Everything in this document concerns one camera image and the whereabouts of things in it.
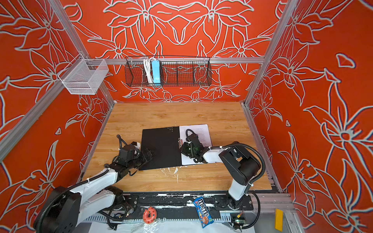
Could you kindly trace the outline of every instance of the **orange donut toy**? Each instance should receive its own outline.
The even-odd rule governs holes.
[[[153,223],[156,220],[156,218],[157,211],[153,207],[147,208],[142,215],[142,219],[146,224]]]

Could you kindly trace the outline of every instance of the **yellow block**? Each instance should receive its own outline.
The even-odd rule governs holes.
[[[275,229],[282,232],[282,216],[283,211],[280,209],[276,209],[275,211]]]

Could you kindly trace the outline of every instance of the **black folder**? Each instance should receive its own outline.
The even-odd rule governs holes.
[[[145,148],[154,151],[153,159],[139,170],[181,166],[179,149],[179,127],[143,129],[141,151]]]

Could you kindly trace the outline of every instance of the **floral pattern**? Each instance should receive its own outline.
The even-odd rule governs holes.
[[[2,1],[0,9],[1,51],[7,54],[0,76],[1,140],[78,53],[46,0]],[[15,98],[20,93],[22,101]]]
[[[61,2],[91,57],[121,59],[143,55],[261,57],[286,5],[284,0],[270,0],[265,7],[259,0],[115,0],[97,3],[91,10],[87,1]],[[250,73],[258,64],[212,65],[209,88],[182,89],[129,87],[123,66],[109,69],[113,75],[105,84],[120,102],[242,101],[254,77]]]
[[[1,140],[78,53],[48,1],[1,1],[0,9]],[[0,163],[0,232],[34,232],[53,188],[76,182],[109,108],[100,90],[78,96],[64,89],[56,97]]]
[[[367,98],[373,83],[370,63],[362,60],[372,51],[360,46],[369,39],[359,34],[372,32],[359,23],[373,18],[371,9],[366,1],[299,1],[251,87],[250,112],[306,232],[373,229],[373,105]],[[346,27],[359,36],[345,36]]]
[[[34,232],[33,222],[50,192],[76,182],[106,118],[105,102],[101,91],[78,96],[63,90],[0,163],[0,230]],[[61,127],[80,114],[79,106],[95,109],[82,117],[87,118],[84,135],[79,124]],[[20,160],[27,166],[14,165]]]

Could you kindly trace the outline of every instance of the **wooden table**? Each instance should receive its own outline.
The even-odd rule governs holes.
[[[208,124],[212,145],[233,141],[256,148],[242,107],[226,103],[117,103],[84,174],[92,177],[118,155],[120,134],[126,142],[141,142],[143,129]],[[221,191],[231,186],[232,176],[223,163],[197,164],[138,171],[114,186],[125,192]],[[267,173],[254,183],[253,190],[272,189]]]

